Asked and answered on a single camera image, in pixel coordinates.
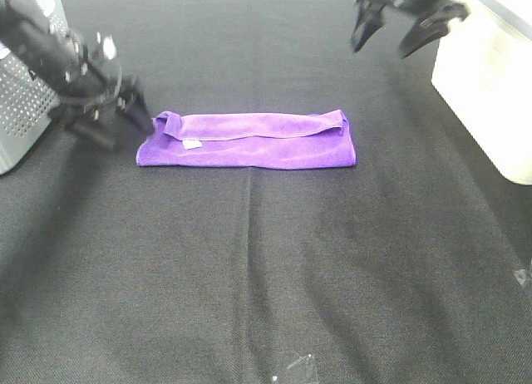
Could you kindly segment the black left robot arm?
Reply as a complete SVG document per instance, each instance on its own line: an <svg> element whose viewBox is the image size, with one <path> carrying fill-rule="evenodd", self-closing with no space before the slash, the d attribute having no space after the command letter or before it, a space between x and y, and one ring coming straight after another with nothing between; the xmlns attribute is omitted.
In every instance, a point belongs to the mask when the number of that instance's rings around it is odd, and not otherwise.
<svg viewBox="0 0 532 384"><path fill-rule="evenodd" d="M58 98L49 116L104 150L116 136L104 120L127 119L144 135L155 131L138 79L127 76L112 36L91 50L79 32L60 32L37 0L1 0L1 42Z"/></svg>

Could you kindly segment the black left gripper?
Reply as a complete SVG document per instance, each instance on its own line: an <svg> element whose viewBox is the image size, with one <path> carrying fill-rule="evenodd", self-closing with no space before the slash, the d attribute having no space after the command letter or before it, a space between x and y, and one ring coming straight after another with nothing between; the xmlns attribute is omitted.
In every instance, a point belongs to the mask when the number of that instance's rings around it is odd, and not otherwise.
<svg viewBox="0 0 532 384"><path fill-rule="evenodd" d="M96 34L90 49L79 32L49 33L55 66L50 87L57 103L48 116L105 151L115 151L116 136L99 120L104 114L126 118L145 135L155 131L138 79L125 74L111 34Z"/></svg>

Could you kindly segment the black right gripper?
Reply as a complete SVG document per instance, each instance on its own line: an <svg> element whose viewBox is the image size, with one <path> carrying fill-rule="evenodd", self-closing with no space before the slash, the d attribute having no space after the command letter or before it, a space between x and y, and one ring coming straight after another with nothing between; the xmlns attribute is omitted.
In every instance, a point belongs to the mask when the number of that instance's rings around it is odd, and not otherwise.
<svg viewBox="0 0 532 384"><path fill-rule="evenodd" d="M470 15L469 8L453 0L353 0L357 9L357 18L352 31L352 51L362 50L369 38L384 24L385 7L419 18L401 40L398 47L401 58L437 39L449 34L449 22L459 19L461 22Z"/></svg>

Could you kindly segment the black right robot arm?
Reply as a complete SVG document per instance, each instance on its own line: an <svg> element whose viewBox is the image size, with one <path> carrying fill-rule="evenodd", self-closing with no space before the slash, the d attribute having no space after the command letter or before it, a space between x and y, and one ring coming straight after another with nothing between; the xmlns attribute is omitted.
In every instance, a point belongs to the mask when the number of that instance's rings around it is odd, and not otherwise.
<svg viewBox="0 0 532 384"><path fill-rule="evenodd" d="M354 0L353 52L361 51L375 32L384 26L387 7L415 18L398 47L401 58L409 57L429 43L447 36L451 21L458 19L463 22L470 15L470 9L455 0Z"/></svg>

